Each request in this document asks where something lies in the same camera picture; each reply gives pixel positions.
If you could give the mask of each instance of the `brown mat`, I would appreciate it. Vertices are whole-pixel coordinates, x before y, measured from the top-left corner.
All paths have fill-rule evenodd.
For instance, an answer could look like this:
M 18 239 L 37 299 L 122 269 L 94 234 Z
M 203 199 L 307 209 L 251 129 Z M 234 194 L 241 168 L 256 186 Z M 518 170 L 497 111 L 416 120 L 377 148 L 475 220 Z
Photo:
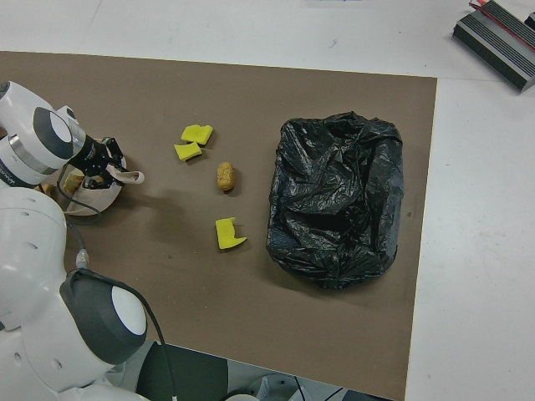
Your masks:
M 81 230 L 93 270 L 144 293 L 169 343 L 404 397 L 435 79 L 36 53 L 0 60 L 2 80 L 68 104 L 89 135 L 114 136 L 145 172 L 101 224 Z M 268 193 L 281 125 L 350 110 L 394 123 L 404 140 L 399 251 L 379 280 L 326 292 L 271 261 Z M 186 164 L 173 144 L 189 124 L 215 131 Z M 222 161 L 237 169 L 228 195 L 215 184 Z M 219 251 L 214 221 L 232 216 L 248 241 Z M 68 270 L 75 247 L 69 234 Z

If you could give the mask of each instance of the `white tabletop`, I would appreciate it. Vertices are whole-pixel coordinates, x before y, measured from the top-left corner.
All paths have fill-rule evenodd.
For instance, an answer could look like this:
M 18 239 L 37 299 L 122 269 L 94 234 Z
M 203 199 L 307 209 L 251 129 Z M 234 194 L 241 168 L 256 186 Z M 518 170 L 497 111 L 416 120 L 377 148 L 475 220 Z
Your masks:
M 2 3 L 0 50 L 438 77 L 406 400 L 535 399 L 535 89 L 451 38 L 468 0 Z

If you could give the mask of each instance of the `yellow foam piece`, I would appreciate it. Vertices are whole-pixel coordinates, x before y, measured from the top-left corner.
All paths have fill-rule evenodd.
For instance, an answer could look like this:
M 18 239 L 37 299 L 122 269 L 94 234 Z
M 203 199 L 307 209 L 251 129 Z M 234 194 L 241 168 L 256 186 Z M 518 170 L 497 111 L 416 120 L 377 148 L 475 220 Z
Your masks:
M 175 145 L 178 158 L 182 161 L 191 159 L 194 156 L 202 155 L 202 150 L 196 142 L 187 145 Z
M 197 142 L 198 144 L 206 145 L 213 130 L 210 125 L 189 125 L 184 128 L 181 138 L 186 142 Z
M 219 242 L 220 249 L 232 248 L 247 239 L 245 236 L 242 238 L 234 237 L 236 235 L 233 224 L 235 220 L 236 217 L 216 220 L 217 242 Z

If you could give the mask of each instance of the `black cable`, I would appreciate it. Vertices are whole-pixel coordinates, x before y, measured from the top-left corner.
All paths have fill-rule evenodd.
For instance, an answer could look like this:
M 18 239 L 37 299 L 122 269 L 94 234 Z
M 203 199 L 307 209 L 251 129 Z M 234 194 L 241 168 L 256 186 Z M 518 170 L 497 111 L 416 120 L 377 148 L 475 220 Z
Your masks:
M 69 221 L 69 220 L 66 220 L 66 219 L 65 219 L 65 221 L 67 222 L 67 227 L 70 228 L 73 231 L 73 233 L 76 235 L 76 237 L 78 238 L 78 242 L 80 244 L 80 249 L 87 249 L 85 247 L 84 238 L 82 237 L 82 234 L 80 234 L 80 231 L 76 227 L 76 225 L 72 221 Z
M 301 398 L 303 399 L 303 401 L 307 401 L 306 399 L 304 399 L 303 390 L 301 389 L 301 383 L 298 381 L 298 377 L 293 376 L 293 378 L 295 378 L 295 383 L 298 384 L 299 392 L 301 393 Z
M 338 394 L 340 391 L 342 391 L 344 388 L 343 387 L 340 387 L 338 390 L 336 390 L 334 393 L 332 393 L 331 395 L 329 395 L 325 401 L 329 401 L 332 397 L 334 397 L 336 394 Z
M 59 194 L 61 196 L 63 196 L 64 198 L 68 199 L 69 201 L 75 203 L 76 205 L 80 205 L 82 207 L 87 207 L 88 209 L 91 209 L 92 211 L 94 211 L 97 214 L 96 218 L 94 220 L 92 220 L 92 221 L 88 221 L 88 222 L 77 221 L 74 224 L 77 225 L 77 226 L 91 226 L 93 224 L 98 223 L 102 219 L 102 212 L 101 211 L 99 211 L 97 208 L 95 208 L 95 207 L 93 207 L 91 205 L 87 205 L 87 204 L 85 204 L 83 202 L 80 202 L 79 200 L 73 199 L 72 196 L 67 195 L 61 189 L 61 180 L 64 178 L 66 170 L 67 170 L 67 165 L 64 165 L 63 169 L 61 169 L 61 173 L 59 174 L 58 180 L 56 181 L 56 186 L 58 188 Z
M 178 393 L 176 392 L 175 374 L 174 374 L 173 367 L 171 364 L 171 358 L 169 357 L 169 352 L 167 350 L 166 340 L 164 340 L 164 335 L 161 332 L 160 325 L 158 324 L 158 321 L 156 320 L 156 316 L 152 312 L 152 309 L 150 309 L 150 305 L 145 299 L 145 297 L 143 297 L 140 292 L 136 291 L 134 288 L 128 286 L 127 284 L 124 284 L 123 282 L 118 282 L 114 280 L 113 278 L 102 276 L 99 273 L 92 272 L 89 269 L 76 269 L 75 273 L 81 274 L 83 276 L 91 277 L 91 278 L 94 278 L 95 280 L 100 280 L 102 282 L 107 282 L 108 284 L 115 286 L 115 287 L 122 288 L 123 290 L 126 290 L 134 294 L 134 296 L 140 300 L 140 302 L 143 304 L 143 307 L 145 307 L 145 310 L 147 311 L 147 314 L 149 315 L 150 320 L 152 320 L 152 323 L 154 324 L 156 332 L 158 333 L 158 338 L 160 339 L 162 350 L 164 352 L 164 356 L 167 361 L 167 367 L 169 368 L 169 374 L 171 376 L 171 388 L 172 388 L 172 393 L 173 393 L 172 398 L 177 399 Z

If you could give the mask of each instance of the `trash bag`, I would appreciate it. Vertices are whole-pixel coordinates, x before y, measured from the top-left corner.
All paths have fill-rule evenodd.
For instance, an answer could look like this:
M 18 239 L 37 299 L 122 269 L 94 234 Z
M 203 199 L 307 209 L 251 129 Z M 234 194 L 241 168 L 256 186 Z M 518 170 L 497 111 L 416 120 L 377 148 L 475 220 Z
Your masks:
M 354 112 L 281 128 L 267 250 L 323 288 L 381 276 L 397 252 L 404 194 L 396 127 Z

